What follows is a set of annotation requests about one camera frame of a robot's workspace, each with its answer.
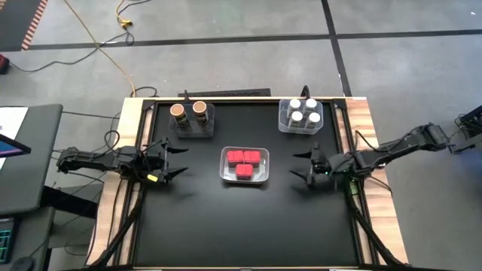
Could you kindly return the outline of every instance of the black floor stripe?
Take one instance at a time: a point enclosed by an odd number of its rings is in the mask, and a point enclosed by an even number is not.
[[[326,34],[302,34],[302,35],[263,35],[252,37],[225,37],[225,38],[189,38],[157,41],[136,41],[130,46],[163,46],[163,45],[186,45],[186,44],[223,44],[240,42],[262,42],[262,41],[312,41],[328,39]],[[126,47],[124,41],[112,42],[103,47]],[[30,50],[54,50],[54,49],[80,49],[94,48],[94,43],[80,44],[42,44],[30,45]]]
[[[338,39],[357,39],[357,38],[416,38],[416,37],[441,37],[457,35],[482,35],[482,29],[469,30],[441,30],[441,31],[421,31],[421,32],[381,32],[381,33],[351,33],[338,34]]]
[[[326,25],[328,26],[328,34],[330,35],[331,46],[333,47],[334,60],[337,64],[338,74],[340,75],[341,86],[345,96],[351,96],[352,90],[349,87],[348,75],[346,75],[345,63],[341,56],[340,44],[337,39],[337,32],[334,29],[333,17],[331,16],[328,0],[322,0],[323,11],[325,12]]]
[[[333,39],[361,39],[361,38],[416,38],[416,37],[438,37],[457,35],[482,35],[482,29],[472,30],[444,30],[424,32],[381,32],[381,33],[350,33],[350,34],[301,34],[301,35],[263,35],[253,37],[225,37],[225,38],[186,38],[173,40],[136,41],[134,47],[142,46],[163,46],[163,45],[186,45],[186,44],[222,44],[262,41],[316,41]],[[30,45],[29,50],[58,50],[58,49],[82,49],[94,48],[91,42],[76,44],[38,44]],[[104,47],[127,47],[124,41],[112,42]],[[0,47],[0,51],[17,51],[20,46]]]

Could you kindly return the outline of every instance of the wooden table frame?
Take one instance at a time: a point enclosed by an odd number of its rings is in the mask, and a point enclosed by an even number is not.
[[[190,100],[203,101],[220,101],[220,100],[279,100],[293,99],[299,97],[192,97]],[[338,120],[338,128],[342,140],[343,151],[350,151],[349,146],[353,147],[353,137],[355,130],[358,130],[373,145],[377,146],[377,137],[375,134],[374,124],[371,119],[368,101],[365,97],[313,97],[314,99],[330,100],[336,99],[339,107],[336,109]],[[151,128],[150,108],[142,108],[145,100],[155,101],[171,101],[181,102],[184,98],[126,98],[122,107],[117,131],[120,134],[117,147],[125,145],[136,145],[136,140],[141,140],[140,145],[148,143],[149,130]],[[141,119],[145,119],[145,123],[140,123]],[[351,129],[352,137],[347,136],[347,130]],[[363,141],[358,141],[358,149],[367,148]],[[99,211],[96,222],[96,232],[91,239],[91,252],[87,259],[87,264],[94,262],[107,247],[108,242],[112,240],[119,229],[121,219],[127,215],[127,210],[133,208],[134,202],[138,196],[139,184],[128,185],[127,181],[121,181],[116,173],[108,173],[105,179],[105,185],[102,197],[99,202]],[[385,171],[382,169],[375,170],[373,176],[388,184]],[[365,207],[368,210],[371,225],[385,246],[400,261],[407,263],[407,255],[405,253],[404,243],[401,238],[400,228],[398,226],[397,215],[393,205],[390,192],[369,181],[365,182],[365,194],[361,193],[361,200],[355,196],[355,201],[359,208]],[[374,260],[383,260],[378,255],[378,259],[374,259],[371,253],[371,246],[366,237],[365,232],[358,225],[359,240],[361,243],[362,258],[365,263],[373,263]],[[109,265],[117,263],[120,265],[128,264],[130,260],[130,246],[133,242],[133,226],[129,229],[124,237],[121,250],[109,261]]]

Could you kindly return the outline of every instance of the clear plastic container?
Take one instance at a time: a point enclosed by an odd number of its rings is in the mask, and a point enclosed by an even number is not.
[[[281,132],[292,132],[304,135],[314,135],[323,127],[323,105],[320,101],[316,101],[316,107],[313,110],[305,110],[307,101],[300,100],[301,107],[300,112],[303,114],[303,120],[300,122],[298,127],[289,126],[289,102],[290,99],[282,99],[279,101],[279,111],[278,111],[278,129]],[[310,125],[310,128],[306,128],[307,119],[311,113],[318,113],[320,116],[320,121],[316,125]]]
[[[259,151],[261,161],[259,167],[253,168],[251,180],[237,180],[236,168],[227,164],[228,151]],[[263,184],[270,176],[270,152],[264,148],[224,147],[221,151],[221,162],[219,163],[219,176],[224,181],[234,184]]]
[[[183,104],[186,115],[189,119],[187,126],[180,127],[176,123],[173,116],[169,119],[169,128],[179,138],[210,138],[214,135],[214,113],[215,107],[213,104],[206,104],[208,122],[206,124],[199,124],[196,120],[196,115],[193,110],[193,104]]]

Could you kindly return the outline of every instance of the yellow sticker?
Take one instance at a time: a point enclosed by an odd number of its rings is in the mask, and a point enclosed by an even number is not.
[[[148,175],[148,179],[151,181],[157,181],[157,177],[151,174]]]

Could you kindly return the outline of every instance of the wooden board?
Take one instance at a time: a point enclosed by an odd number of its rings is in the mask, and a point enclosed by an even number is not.
[[[294,97],[193,97],[192,100],[231,100],[231,99],[256,99],[256,100],[269,100],[269,99],[293,99]],[[314,97],[315,99],[339,99],[340,97]],[[156,100],[168,100],[168,101],[181,101],[183,98],[126,98],[124,100],[124,106],[122,107],[122,113],[120,115],[119,125],[117,131],[120,134],[120,140],[117,144],[118,147],[125,145],[135,145],[136,136],[138,134],[139,121],[141,119],[142,104],[145,99]],[[346,98],[346,104],[348,109],[349,121],[352,128],[353,135],[357,129],[361,132],[365,138],[372,144],[377,145],[377,137],[373,121],[371,119],[370,109],[368,107],[368,101],[366,98]],[[345,127],[341,113],[337,110],[337,118],[340,127],[340,134],[342,136],[343,150],[348,151],[348,144],[346,140]],[[150,127],[150,115],[146,117],[144,130],[142,131],[142,143],[147,143],[148,132]],[[367,145],[361,140],[358,140],[358,149],[366,148]],[[377,170],[373,173],[373,176],[384,181],[388,184],[386,174],[384,170]],[[109,173],[105,180],[104,190],[99,203],[99,213],[96,222],[96,234],[95,239],[91,240],[92,251],[87,259],[87,264],[94,262],[103,250],[107,247],[109,232],[110,239],[118,231],[118,226],[121,221],[121,210],[124,205],[126,196],[126,185],[121,184],[117,200],[114,203],[114,199],[117,193],[118,185],[121,180],[115,173]],[[134,191],[131,197],[131,206],[137,197],[137,190],[139,187],[134,187]],[[393,205],[390,192],[386,189],[370,182],[365,182],[365,194],[367,196],[367,204],[370,212],[372,227],[377,235],[382,239],[387,248],[402,262],[407,262],[407,255],[403,240],[401,238],[400,228],[398,226],[397,215],[395,213],[395,207]],[[363,230],[358,226],[360,232],[360,240],[363,250],[363,256],[366,263],[371,262],[370,250],[368,247],[368,241]],[[132,228],[126,234],[124,238],[123,248],[120,254],[120,264],[127,264],[128,253],[132,240]]]

